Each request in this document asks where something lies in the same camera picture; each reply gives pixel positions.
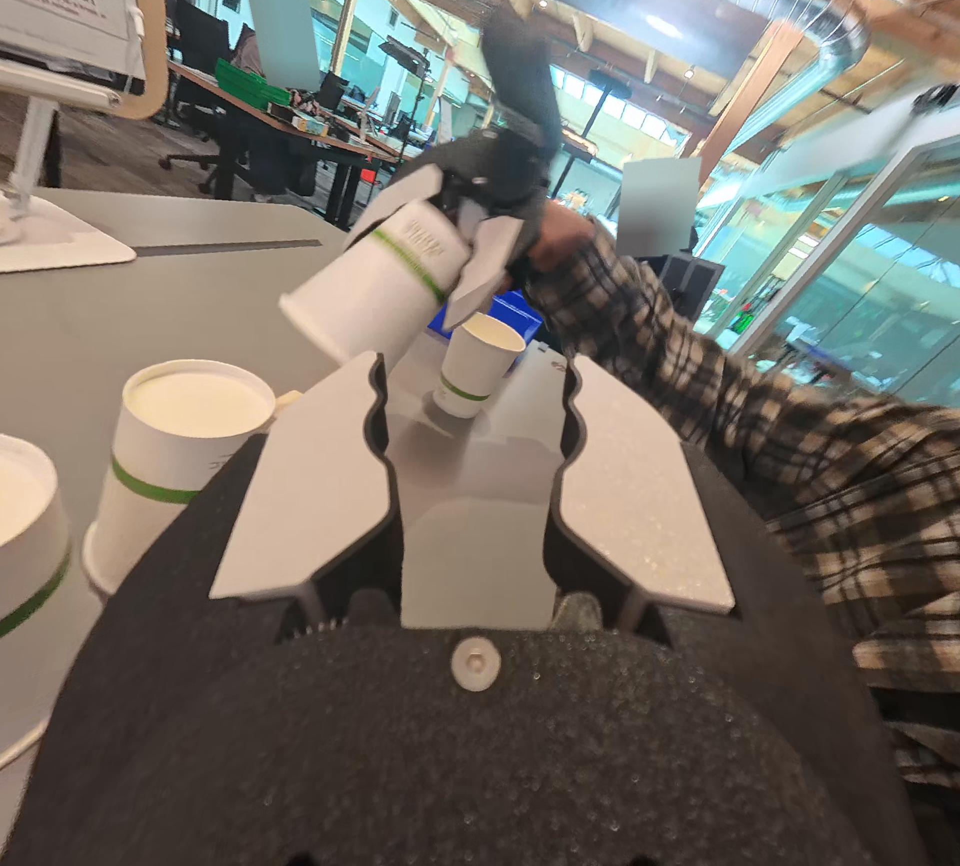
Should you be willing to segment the person's right forearm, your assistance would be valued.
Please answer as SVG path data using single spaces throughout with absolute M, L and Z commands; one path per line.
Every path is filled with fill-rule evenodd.
M 836 400 L 695 332 L 606 232 L 526 284 L 569 355 L 639 393 L 798 561 L 910 784 L 958 791 L 958 410 Z

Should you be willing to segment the green plastic crate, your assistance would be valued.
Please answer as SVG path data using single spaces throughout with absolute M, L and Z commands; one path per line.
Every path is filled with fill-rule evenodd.
M 239 68 L 223 58 L 217 60 L 214 77 L 221 91 L 261 112 L 267 112 L 271 104 L 291 105 L 289 90 L 275 87 L 260 74 Z

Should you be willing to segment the tripod light stand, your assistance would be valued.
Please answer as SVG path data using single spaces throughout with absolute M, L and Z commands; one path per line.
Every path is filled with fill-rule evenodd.
M 388 57 L 394 59 L 404 70 L 414 75 L 414 77 L 418 80 L 418 88 L 416 90 L 417 93 L 415 95 L 416 97 L 414 99 L 413 106 L 409 111 L 407 119 L 403 120 L 399 125 L 403 133 L 400 151 L 395 161 L 395 163 L 399 165 L 404 159 L 406 147 L 410 140 L 411 130 L 416 125 L 416 110 L 424 98 L 423 94 L 425 92 L 429 61 L 423 53 L 417 51 L 409 45 L 400 43 L 393 37 L 386 38 L 386 40 L 380 44 L 380 49 L 384 51 Z

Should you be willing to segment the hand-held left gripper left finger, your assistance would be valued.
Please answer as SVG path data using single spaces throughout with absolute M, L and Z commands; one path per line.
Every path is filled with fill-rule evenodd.
M 341 566 L 395 506 L 385 403 L 384 358 L 367 351 L 275 419 L 210 599 L 320 600 L 320 577 Z

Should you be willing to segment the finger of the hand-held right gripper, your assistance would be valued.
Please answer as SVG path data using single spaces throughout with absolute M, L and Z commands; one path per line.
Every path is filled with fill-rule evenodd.
M 432 200 L 441 194 L 444 173 L 437 164 L 426 164 L 411 172 L 403 168 L 398 172 L 405 175 L 398 175 L 382 189 L 350 228 L 343 244 L 344 251 L 408 204 Z
M 521 219 L 508 215 L 479 222 L 472 238 L 472 253 L 446 302 L 448 327 L 461 326 L 489 305 L 507 275 L 522 228 Z

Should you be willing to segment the person's right hand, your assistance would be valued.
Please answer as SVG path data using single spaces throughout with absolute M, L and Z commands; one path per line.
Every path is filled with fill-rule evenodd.
M 513 268 L 540 274 L 553 272 L 589 245 L 596 232 L 597 223 L 592 217 L 548 199 L 534 242 L 521 253 Z

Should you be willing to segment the wooden-top desk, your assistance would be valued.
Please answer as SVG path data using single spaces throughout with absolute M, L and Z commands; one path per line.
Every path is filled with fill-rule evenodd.
M 215 77 L 201 70 L 187 67 L 175 61 L 168 61 L 167 67 L 178 79 L 186 79 L 220 100 L 227 116 L 242 114 L 251 117 L 262 126 L 273 129 L 288 139 L 296 139 L 310 144 L 316 154 L 316 161 L 329 162 L 337 166 L 333 174 L 326 208 L 322 217 L 330 224 L 345 230 L 352 222 L 354 200 L 361 182 L 361 171 L 378 172 L 387 165 L 395 164 L 397 157 L 384 149 L 368 142 L 350 142 L 330 135 L 320 135 L 296 129 L 294 125 L 269 112 L 258 110 L 230 92 L 222 90 Z M 216 200 L 232 200 L 234 180 L 241 177 L 239 164 L 241 151 L 234 132 L 227 130 L 221 134 L 220 152 L 211 162 L 209 196 Z

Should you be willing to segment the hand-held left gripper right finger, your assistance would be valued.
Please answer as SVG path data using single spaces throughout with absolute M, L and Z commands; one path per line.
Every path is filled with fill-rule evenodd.
M 549 575 L 602 613 L 736 605 L 682 442 L 596 362 L 568 363 L 562 462 L 549 503 Z

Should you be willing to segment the white paper cup green band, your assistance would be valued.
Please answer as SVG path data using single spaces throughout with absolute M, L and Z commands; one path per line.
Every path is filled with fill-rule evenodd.
M 442 212 L 417 200 L 282 295 L 279 308 L 337 365 L 373 352 L 390 372 L 444 306 L 470 252 Z
M 452 332 L 434 403 L 449 416 L 472 419 L 525 349 L 525 340 L 512 327 L 485 313 L 474 313 Z
M 25 440 L 1 437 L 2 765 L 40 736 L 66 670 L 61 599 L 70 566 L 55 467 Z
M 175 359 L 125 383 L 93 522 L 80 548 L 103 597 L 115 595 L 159 536 L 253 435 L 278 400 L 257 375 L 209 359 Z

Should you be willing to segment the blue plastic bin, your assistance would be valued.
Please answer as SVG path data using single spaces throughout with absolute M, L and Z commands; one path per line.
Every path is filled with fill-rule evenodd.
M 452 329 L 445 326 L 448 304 L 444 304 L 431 319 L 426 330 L 438 336 L 450 339 Z M 478 310 L 489 315 L 498 322 L 516 332 L 523 340 L 522 353 L 534 340 L 535 334 L 544 324 L 544 318 L 531 307 L 524 295 L 518 290 L 511 290 L 491 298 L 488 305 Z

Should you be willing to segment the wooden pillar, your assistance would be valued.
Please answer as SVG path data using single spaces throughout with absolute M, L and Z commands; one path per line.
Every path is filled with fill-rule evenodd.
M 735 88 L 699 152 L 699 188 L 703 188 L 714 167 L 732 148 L 734 137 L 743 131 L 749 116 L 761 104 L 784 63 L 803 39 L 790 20 L 773 20 L 764 34 L 764 45 L 745 78 Z

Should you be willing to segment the black floor lamp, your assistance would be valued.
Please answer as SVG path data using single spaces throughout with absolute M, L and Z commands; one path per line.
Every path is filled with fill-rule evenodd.
M 587 161 L 605 155 L 615 160 L 621 157 L 621 146 L 630 137 L 623 114 L 630 105 L 632 88 L 610 72 L 594 68 L 586 78 L 568 74 L 565 92 L 579 111 L 572 123 L 579 135 L 578 148 Z

